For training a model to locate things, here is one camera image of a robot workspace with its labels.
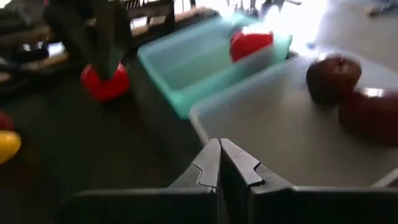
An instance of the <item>plastic bin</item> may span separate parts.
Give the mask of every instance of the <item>plastic bin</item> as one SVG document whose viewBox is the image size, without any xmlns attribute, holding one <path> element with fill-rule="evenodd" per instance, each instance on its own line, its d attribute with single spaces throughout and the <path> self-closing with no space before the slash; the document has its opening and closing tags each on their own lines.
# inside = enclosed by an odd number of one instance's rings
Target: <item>plastic bin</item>
<svg viewBox="0 0 398 224">
<path fill-rule="evenodd" d="M 231 61 L 231 36 L 258 23 L 242 14 L 218 16 L 143 45 L 138 57 L 175 112 L 188 119 L 196 102 L 285 60 L 292 36 L 274 31 L 271 47 Z"/>
</svg>

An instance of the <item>teal plastic bin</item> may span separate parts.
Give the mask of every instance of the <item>teal plastic bin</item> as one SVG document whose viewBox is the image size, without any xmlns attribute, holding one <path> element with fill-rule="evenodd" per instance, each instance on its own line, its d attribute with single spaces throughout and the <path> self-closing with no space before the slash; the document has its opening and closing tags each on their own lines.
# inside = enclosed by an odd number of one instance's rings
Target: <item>teal plastic bin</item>
<svg viewBox="0 0 398 224">
<path fill-rule="evenodd" d="M 175 112 L 188 119 L 196 102 L 285 60 L 292 36 L 274 30 L 271 47 L 231 61 L 232 35 L 258 23 L 242 14 L 215 17 L 143 45 L 138 57 Z"/>
</svg>

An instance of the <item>yellow object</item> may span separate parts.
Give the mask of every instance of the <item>yellow object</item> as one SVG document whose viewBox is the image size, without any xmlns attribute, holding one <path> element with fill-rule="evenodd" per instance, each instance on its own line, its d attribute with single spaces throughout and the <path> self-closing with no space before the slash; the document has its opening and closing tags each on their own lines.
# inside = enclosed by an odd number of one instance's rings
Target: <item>yellow object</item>
<svg viewBox="0 0 398 224">
<path fill-rule="evenodd" d="M 0 131 L 0 164 L 11 159 L 21 147 L 21 137 L 14 131 Z"/>
</svg>

